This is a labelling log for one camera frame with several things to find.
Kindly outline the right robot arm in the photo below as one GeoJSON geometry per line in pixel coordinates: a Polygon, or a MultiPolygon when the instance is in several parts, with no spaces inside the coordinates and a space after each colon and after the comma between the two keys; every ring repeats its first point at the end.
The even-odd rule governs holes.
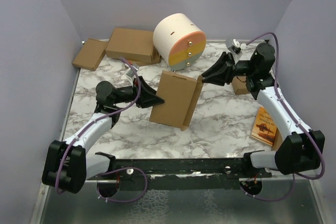
{"type": "Polygon", "coordinates": [[[275,49],[268,43],[259,44],[249,60],[235,61],[231,52],[220,58],[204,73],[202,82],[224,86],[235,77],[246,78],[246,88],[271,116],[283,139],[276,151],[244,154],[241,171],[254,177],[261,168],[273,169],[284,175],[322,168],[325,137],[314,131],[291,108],[270,73],[275,62],[275,49]]]}

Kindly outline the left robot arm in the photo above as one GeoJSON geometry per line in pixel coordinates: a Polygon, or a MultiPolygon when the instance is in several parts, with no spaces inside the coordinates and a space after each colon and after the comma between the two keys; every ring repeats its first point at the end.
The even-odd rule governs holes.
{"type": "Polygon", "coordinates": [[[58,190],[73,194],[79,192],[86,179],[101,175],[110,179],[116,166],[108,157],[98,155],[88,161],[86,154],[93,144],[111,130],[123,111],[118,103],[135,104],[138,108],[161,105],[164,99],[142,77],[137,77],[127,87],[116,88],[108,81],[96,86],[96,108],[91,119],[73,136],[64,141],[53,141],[48,148],[42,182],[58,190]]]}

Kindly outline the small folded cardboard box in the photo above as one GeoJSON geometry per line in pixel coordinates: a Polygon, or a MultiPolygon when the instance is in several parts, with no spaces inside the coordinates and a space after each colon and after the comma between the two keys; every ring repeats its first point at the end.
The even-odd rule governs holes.
{"type": "Polygon", "coordinates": [[[234,77],[232,80],[232,87],[236,95],[243,95],[243,94],[249,93],[246,87],[246,77],[245,76],[234,77]]]}

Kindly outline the cardboard box under large box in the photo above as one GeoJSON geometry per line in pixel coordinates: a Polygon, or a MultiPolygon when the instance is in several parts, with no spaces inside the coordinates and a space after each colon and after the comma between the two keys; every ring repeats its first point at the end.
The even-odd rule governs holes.
{"type": "Polygon", "coordinates": [[[154,65],[154,64],[158,64],[160,63],[161,61],[161,56],[156,54],[154,55],[154,58],[152,60],[151,63],[148,63],[148,62],[140,62],[140,61],[130,61],[132,64],[136,64],[138,65],[139,67],[143,67],[143,66],[150,66],[150,65],[154,65]]]}

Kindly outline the large folded cardboard box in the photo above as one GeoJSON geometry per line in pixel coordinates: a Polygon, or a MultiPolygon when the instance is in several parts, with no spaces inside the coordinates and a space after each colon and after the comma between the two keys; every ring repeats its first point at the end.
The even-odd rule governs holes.
{"type": "Polygon", "coordinates": [[[113,59],[152,63],[155,55],[153,32],[115,28],[106,47],[106,56],[113,59]]]}

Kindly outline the cardboard box under book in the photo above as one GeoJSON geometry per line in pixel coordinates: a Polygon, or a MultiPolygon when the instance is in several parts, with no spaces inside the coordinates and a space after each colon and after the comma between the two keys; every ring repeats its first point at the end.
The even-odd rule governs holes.
{"type": "Polygon", "coordinates": [[[275,134],[274,143],[271,147],[271,150],[277,151],[282,143],[283,143],[282,136],[280,134],[280,131],[277,129],[276,134],[275,134]]]}

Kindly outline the round cream drawer cabinet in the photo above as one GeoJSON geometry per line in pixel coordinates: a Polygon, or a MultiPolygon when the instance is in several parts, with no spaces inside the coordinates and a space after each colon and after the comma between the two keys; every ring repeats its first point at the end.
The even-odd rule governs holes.
{"type": "Polygon", "coordinates": [[[206,46],[206,35],[185,14],[172,14],[161,20],[153,32],[159,55],[174,70],[194,64],[206,46]]]}

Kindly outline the orange paperback book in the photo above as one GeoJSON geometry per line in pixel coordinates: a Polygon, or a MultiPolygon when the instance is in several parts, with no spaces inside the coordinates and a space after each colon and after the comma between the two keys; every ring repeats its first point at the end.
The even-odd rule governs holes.
{"type": "Polygon", "coordinates": [[[250,137],[266,145],[273,146],[278,128],[264,107],[260,107],[253,124],[250,137]]]}

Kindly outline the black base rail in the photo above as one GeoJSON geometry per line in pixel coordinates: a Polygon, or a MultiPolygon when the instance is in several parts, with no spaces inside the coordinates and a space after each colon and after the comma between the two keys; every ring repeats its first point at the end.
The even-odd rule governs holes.
{"type": "Polygon", "coordinates": [[[239,182],[257,177],[270,178],[264,169],[246,172],[242,158],[182,158],[182,159],[113,159],[109,170],[133,169],[129,175],[125,171],[117,174],[97,174],[89,178],[99,183],[112,184],[118,178],[122,190],[142,190],[145,185],[141,169],[148,180],[148,190],[192,190],[192,189],[239,189],[239,182]]]}

